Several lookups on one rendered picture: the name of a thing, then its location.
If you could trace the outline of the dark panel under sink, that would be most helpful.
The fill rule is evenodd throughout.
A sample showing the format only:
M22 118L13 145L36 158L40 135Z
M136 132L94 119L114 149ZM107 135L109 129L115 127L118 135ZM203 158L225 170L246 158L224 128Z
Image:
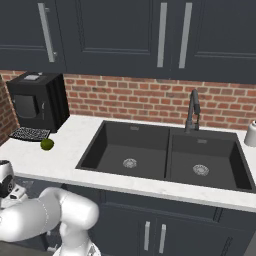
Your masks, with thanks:
M222 214L222 209L219 207L205 206L200 204L186 203L114 191L102 191L101 199L104 203L107 204L124 205L188 215L196 218L208 219L214 222L218 222Z

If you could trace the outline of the white jar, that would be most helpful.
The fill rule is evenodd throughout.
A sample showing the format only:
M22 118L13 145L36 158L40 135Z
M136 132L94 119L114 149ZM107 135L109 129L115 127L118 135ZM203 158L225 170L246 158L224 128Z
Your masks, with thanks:
M250 147L256 147L256 120L254 120L249 126L244 138L244 143Z

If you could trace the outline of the dark wall cupboard door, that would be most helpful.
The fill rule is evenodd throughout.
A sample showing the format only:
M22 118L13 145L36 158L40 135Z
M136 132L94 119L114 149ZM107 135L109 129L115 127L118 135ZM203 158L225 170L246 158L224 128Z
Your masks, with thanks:
M192 2L186 65L179 57L186 2ZM171 76L256 84L256 0L176 0Z
M160 5L167 2L164 65L157 67ZM56 0L67 72L170 77L166 42L170 0Z
M49 9L48 24L57 53L54 63L48 60L40 2ZM0 0L0 69L52 73L66 70L56 0Z

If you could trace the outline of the dark open drawer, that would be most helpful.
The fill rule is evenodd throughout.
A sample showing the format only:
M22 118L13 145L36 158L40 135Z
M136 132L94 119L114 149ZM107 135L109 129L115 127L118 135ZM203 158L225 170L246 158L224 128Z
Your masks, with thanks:
M37 198L41 192L48 187L56 187L61 189L66 188L66 185L63 183L30 179L19 176L15 177L15 182L26 189L26 194L29 198Z

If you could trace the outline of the dark grey tap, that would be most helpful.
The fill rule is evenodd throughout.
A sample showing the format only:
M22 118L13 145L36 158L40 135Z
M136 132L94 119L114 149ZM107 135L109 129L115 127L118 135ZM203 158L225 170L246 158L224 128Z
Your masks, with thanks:
M199 121L193 122L192 116L196 115L197 119L200 119L200 103L198 98L198 91L193 89L190 94L190 102L188 108L188 116L185 123L185 132L189 133L191 130L199 130Z

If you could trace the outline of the dark base cupboard door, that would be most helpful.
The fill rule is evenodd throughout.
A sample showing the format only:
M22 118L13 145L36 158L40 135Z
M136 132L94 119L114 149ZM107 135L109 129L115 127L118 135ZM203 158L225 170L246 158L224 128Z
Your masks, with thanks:
M167 230L164 252L160 254L162 224ZM156 256L243 256L248 244L248 234L242 230L171 217L157 219Z
M144 250L145 222L150 221L148 251ZM147 212L114 206L101 206L92 241L102 256L153 256L156 218Z

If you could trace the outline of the black coffee machine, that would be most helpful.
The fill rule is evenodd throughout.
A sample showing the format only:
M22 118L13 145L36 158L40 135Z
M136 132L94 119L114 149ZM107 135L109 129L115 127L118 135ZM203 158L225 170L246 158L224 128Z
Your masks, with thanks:
M7 88L20 125L11 138L41 142L70 116L62 73L26 72Z

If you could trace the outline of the green lime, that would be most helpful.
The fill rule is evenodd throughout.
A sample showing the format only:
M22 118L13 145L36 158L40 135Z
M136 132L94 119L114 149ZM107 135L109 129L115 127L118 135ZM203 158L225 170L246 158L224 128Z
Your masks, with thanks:
M49 151L53 148L54 146L54 141L51 140L51 139L43 139L41 142L40 142L40 146L43 150L45 151Z

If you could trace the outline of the black double sink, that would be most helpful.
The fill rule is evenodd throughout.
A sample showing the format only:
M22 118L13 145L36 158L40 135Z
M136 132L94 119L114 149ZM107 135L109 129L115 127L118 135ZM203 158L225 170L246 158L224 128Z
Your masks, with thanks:
M104 121L77 167L256 194L256 184L238 136Z

